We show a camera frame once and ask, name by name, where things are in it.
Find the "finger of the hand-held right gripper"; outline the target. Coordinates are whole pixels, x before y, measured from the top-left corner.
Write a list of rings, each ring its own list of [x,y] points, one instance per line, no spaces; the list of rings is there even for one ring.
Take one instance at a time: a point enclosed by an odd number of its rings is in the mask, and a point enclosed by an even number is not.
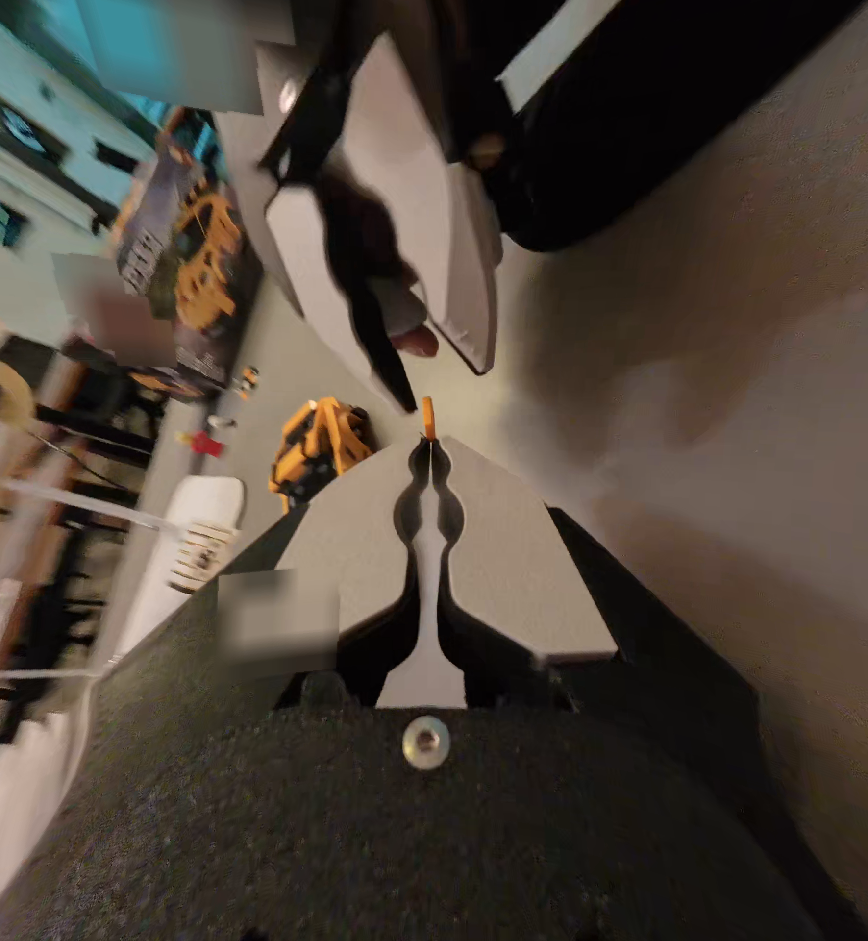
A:
[[[351,80],[342,154],[386,207],[433,325],[470,370],[491,371],[502,256],[495,212],[479,174],[446,161],[389,34]]]
[[[305,322],[352,375],[400,412],[414,413],[415,394],[380,300],[350,239],[329,226],[318,195],[307,186],[282,188],[265,218]]]

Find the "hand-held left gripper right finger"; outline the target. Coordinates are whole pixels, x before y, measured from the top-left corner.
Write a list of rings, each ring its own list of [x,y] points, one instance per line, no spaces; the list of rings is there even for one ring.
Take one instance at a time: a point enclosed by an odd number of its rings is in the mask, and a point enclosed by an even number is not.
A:
[[[611,660],[617,643],[549,510],[521,477],[453,437],[432,447],[448,599],[536,663]]]

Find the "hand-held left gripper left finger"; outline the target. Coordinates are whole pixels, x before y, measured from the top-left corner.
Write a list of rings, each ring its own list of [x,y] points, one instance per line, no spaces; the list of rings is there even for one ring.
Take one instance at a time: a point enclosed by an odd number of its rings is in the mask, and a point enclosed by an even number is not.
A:
[[[390,445],[328,485],[307,506],[277,562],[338,604],[340,643],[374,629],[415,593],[413,546],[430,446]]]

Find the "orange lego car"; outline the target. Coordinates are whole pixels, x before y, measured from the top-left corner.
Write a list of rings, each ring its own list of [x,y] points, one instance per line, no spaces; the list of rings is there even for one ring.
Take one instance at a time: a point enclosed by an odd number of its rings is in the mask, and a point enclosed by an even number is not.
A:
[[[281,511],[310,502],[330,483],[373,456],[371,418],[327,396],[310,400],[283,427],[267,486]]]

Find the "lego set box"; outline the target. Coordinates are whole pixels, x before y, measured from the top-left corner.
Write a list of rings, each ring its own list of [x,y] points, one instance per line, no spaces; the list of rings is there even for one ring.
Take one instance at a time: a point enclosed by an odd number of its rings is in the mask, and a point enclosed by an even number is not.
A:
[[[170,323],[175,347],[174,364],[127,371],[183,403],[223,393],[263,276],[232,189],[161,135],[134,171],[110,240],[126,288]]]

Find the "person's right hand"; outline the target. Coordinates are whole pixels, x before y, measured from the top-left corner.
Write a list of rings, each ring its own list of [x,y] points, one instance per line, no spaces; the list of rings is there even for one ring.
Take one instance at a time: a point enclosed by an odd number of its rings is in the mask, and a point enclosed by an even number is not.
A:
[[[381,201],[346,168],[323,171],[318,195],[344,259],[377,301],[385,333],[396,350],[432,358],[439,341],[427,325],[427,309],[415,293],[418,277],[402,258],[393,220]]]

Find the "booklet stand with white base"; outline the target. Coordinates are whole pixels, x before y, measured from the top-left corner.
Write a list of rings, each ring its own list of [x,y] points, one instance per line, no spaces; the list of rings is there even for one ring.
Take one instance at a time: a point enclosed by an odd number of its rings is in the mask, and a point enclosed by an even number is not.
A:
[[[206,570],[193,582],[203,586],[231,556],[244,508],[244,485],[233,477],[191,475],[175,489],[164,515],[119,507],[115,515],[157,533],[157,542],[122,634],[110,658],[97,654],[94,664],[76,669],[10,670],[0,668],[0,681],[54,679],[80,691],[73,707],[51,712],[41,722],[29,721],[0,755],[0,898],[28,860],[54,819],[78,772],[91,726],[96,683],[137,644],[164,624],[186,599],[173,570],[185,542],[199,538],[212,554]],[[24,585],[0,575],[0,654],[4,629],[15,616]]]

